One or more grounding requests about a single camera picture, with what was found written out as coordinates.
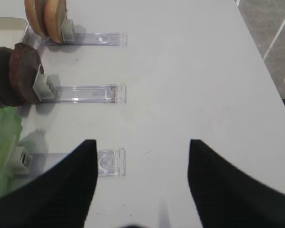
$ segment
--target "white table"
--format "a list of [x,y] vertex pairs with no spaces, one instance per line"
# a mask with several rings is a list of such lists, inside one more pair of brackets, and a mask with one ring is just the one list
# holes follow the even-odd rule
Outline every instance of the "white table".
[[[62,85],[125,83],[128,102],[32,107],[25,136],[46,130],[49,152],[85,139],[124,147],[127,174],[99,179],[86,227],[201,227],[187,183],[190,139],[285,193],[285,108],[233,0],[68,0],[88,33],[128,33],[128,47],[45,50]],[[25,17],[22,0],[0,16]]]

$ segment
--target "bun slice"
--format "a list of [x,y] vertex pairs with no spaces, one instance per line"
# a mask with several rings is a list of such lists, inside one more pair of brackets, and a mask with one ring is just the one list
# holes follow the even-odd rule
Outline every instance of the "bun slice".
[[61,25],[67,14],[66,0],[47,0],[45,6],[45,25],[50,38],[56,43],[62,43]]
[[41,37],[47,38],[48,32],[44,21],[47,0],[25,0],[26,16],[32,29]]
[[41,59],[36,49],[23,43],[15,45],[9,63],[10,82],[17,94],[31,104],[40,103],[32,88],[40,64]]
[[0,47],[0,102],[16,107],[25,102],[12,88],[9,80],[9,61],[12,53],[12,49]]

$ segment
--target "clear plastic holder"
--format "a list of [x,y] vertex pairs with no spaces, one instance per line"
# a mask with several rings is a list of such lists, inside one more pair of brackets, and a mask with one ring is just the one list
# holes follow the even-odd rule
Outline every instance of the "clear plastic holder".
[[[125,176],[124,148],[98,151],[98,175],[99,177]],[[30,154],[32,164],[29,173],[16,174],[15,179],[36,178],[63,160],[68,154],[64,153],[36,153]]]
[[52,39],[44,40],[45,46],[81,45],[81,46],[122,46],[126,47],[128,36],[124,33],[75,33],[74,40],[65,40],[59,44]]
[[42,103],[126,103],[124,84],[103,86],[58,86],[54,98]]
[[40,66],[32,86],[42,103],[126,103],[124,84],[102,86],[55,86]]

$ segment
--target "gray floor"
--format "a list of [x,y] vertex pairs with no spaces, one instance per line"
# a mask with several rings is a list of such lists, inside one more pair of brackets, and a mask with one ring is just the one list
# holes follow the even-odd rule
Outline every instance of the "gray floor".
[[235,2],[280,96],[285,99],[285,0]]

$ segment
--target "hamburger bun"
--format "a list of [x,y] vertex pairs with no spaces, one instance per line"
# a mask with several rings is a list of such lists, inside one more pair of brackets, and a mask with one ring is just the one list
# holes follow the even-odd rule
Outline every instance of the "hamburger bun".
[[47,38],[48,32],[44,21],[47,0],[25,0],[26,16],[32,29],[41,37]]
[[50,38],[56,43],[62,43],[61,25],[67,15],[66,0],[47,0],[44,15]]

